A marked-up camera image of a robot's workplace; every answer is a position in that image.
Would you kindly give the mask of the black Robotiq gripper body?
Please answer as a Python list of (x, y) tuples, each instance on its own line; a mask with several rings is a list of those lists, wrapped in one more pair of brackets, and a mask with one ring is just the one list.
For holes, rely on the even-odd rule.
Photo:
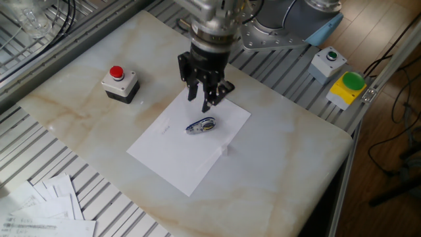
[(228, 64), (230, 52), (215, 53), (205, 51), (194, 44), (190, 47), (190, 61), (194, 68), (211, 73), (215, 81), (219, 82), (224, 77), (224, 69)]

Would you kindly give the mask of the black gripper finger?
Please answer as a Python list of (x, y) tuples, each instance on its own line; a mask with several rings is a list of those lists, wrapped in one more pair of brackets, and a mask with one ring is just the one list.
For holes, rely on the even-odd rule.
[(188, 96), (187, 100), (192, 101), (197, 96), (198, 83), (197, 68), (191, 63), (189, 52), (178, 55), (178, 65), (180, 71), (180, 78), (187, 84)]
[(206, 78), (203, 81), (205, 99), (201, 111), (206, 113), (212, 106), (217, 106), (234, 89), (235, 86), (223, 78)]

